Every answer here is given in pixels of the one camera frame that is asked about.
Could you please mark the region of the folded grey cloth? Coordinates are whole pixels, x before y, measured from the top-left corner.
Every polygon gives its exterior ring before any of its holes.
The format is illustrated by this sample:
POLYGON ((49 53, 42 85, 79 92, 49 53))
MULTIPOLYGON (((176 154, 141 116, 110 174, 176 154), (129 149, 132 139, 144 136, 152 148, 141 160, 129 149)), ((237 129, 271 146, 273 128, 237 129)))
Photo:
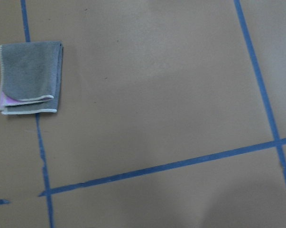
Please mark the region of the folded grey cloth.
POLYGON ((0 112, 56 113, 62 60, 60 41, 0 45, 0 112))

